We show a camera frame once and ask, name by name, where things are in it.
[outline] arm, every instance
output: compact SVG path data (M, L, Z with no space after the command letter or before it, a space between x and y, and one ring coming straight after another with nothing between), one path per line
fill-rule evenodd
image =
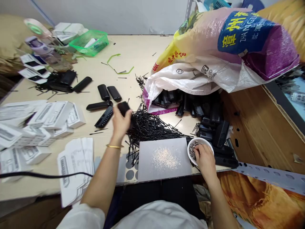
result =
M238 225L236 219L230 211L220 181L217 178L215 158L211 148L207 145L198 145L195 147L194 152L196 155L196 162L210 191L214 228L237 229Z
M113 136L109 145L121 146L122 139L130 126L131 110L123 117L117 107L113 107ZM114 193L118 175L118 166L121 149L107 147L103 159L98 166L84 196L81 204L86 203L90 207L101 209L105 216Z

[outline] white wall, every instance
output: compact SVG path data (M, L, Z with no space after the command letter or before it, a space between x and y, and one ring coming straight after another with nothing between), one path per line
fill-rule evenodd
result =
M47 24L46 20L28 0L0 0L0 13L34 18L41 23Z
M173 34L187 0L35 0L54 21L81 23L108 34Z

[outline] white sleeve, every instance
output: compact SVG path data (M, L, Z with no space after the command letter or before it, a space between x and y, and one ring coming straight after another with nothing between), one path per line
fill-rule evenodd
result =
M101 229L105 223L105 214L99 208L80 204L69 211L57 229Z

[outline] white tabletop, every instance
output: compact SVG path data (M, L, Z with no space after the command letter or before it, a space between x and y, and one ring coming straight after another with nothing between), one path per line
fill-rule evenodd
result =
M65 145L74 138L92 137L94 139L94 157L102 157L106 149L106 144L109 142L112 135L112 122L109 121L106 128L101 134L89 135L94 133L96 128L94 124L104 113L105 110L87 111L88 104L102 102L97 86L105 84L106 86L115 86L122 97L122 101L129 100L129 106L131 109L136 110L141 103L140 98L136 98L141 95L142 91L135 80L135 74L143 76L150 75L151 69L156 62L158 56L166 49L171 42L173 36L161 37L155 35L146 36L108 36L109 45L104 48L95 57L78 58L78 63L73 65L73 70L78 74L78 81L80 82L86 76L93 79L83 91L90 93L70 93L63 95L55 95L49 102L54 101L70 101L79 105L84 113L86 124L75 129L74 133L56 140L51 146L50 150L52 154L43 160L40 164L33 165L34 172L57 175L57 155L64 150ZM126 70L127 72L134 66L134 69L130 74L117 75L113 69L109 66L102 64L107 63L107 60L111 55L120 53L121 56L113 57L110 61L111 66L116 69L117 72ZM118 79L118 77L127 77L127 79ZM74 80L72 86L75 86L77 81ZM20 101L30 100L46 100L52 96L52 92L44 93L40 96L39 91L34 88L28 89L34 86L33 82L26 79L14 89L18 92L11 92L7 98L3 101L3 104ZM175 113L163 114L160 118L165 122L175 126L180 118L175 116ZM185 114L182 121L176 126L176 128L186 134L190 135L194 126L198 122L197 118L193 118L190 114ZM122 148L121 156L128 153L128 145L123 142L125 146ZM227 170L229 168L224 166L216 166L218 171ZM192 168L193 174L198 173L196 168ZM32 196L50 195L60 192L60 184L58 179L39 179L32 177L22 177L20 180L13 183L0 183L0 201L24 198Z

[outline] left hand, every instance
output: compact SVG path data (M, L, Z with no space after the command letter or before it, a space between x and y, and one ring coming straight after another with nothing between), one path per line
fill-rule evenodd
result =
M113 107L113 137L122 139L130 127L132 110L128 110L125 117L121 114L117 106Z

